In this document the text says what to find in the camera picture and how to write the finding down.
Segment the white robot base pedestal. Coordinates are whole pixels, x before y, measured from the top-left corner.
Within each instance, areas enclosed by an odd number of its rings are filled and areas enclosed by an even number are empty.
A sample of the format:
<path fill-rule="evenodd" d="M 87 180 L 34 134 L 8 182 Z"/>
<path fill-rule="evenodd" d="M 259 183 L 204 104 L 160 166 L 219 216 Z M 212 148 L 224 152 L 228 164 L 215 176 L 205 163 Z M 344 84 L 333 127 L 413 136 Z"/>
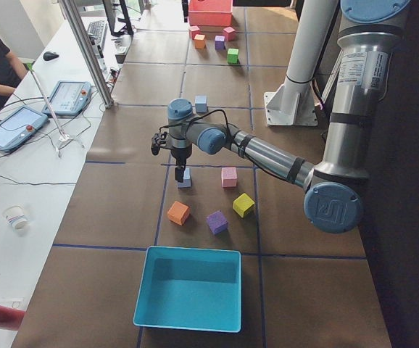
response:
<path fill-rule="evenodd" d="M 338 0 L 304 2 L 285 80 L 264 94 L 268 126 L 318 124 L 311 82 L 338 8 Z"/>

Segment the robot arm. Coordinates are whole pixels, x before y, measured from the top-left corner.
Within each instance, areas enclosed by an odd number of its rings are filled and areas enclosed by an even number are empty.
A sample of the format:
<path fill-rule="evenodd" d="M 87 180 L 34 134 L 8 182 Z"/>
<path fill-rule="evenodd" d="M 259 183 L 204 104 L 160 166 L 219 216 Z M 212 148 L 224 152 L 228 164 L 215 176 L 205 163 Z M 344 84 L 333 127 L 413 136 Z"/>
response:
<path fill-rule="evenodd" d="M 384 95 L 394 47 L 402 40 L 408 1 L 306 1 L 286 79 L 265 94 L 270 125 L 294 125 L 301 97 L 315 68 L 336 10 L 341 11 L 339 73 L 323 159 L 314 165 L 230 123 L 208 123 L 194 114 L 191 102 L 174 99 L 168 123 L 152 139 L 152 152 L 168 149 L 175 178 L 183 180 L 194 147 L 208 154 L 228 149 L 259 169 L 304 190 L 304 213 L 322 231 L 343 233 L 361 221 L 364 167 L 376 107 Z"/>

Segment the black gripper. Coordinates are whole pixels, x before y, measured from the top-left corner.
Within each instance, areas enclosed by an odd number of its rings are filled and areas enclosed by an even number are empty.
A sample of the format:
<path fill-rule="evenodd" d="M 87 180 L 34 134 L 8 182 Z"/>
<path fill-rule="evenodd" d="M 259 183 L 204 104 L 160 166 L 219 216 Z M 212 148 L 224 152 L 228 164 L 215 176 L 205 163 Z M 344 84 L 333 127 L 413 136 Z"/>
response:
<path fill-rule="evenodd" d="M 192 143 L 187 140 L 171 140 L 171 155 L 175 158 L 175 180 L 183 182 L 183 168 L 186 166 L 187 159 L 192 155 Z"/>

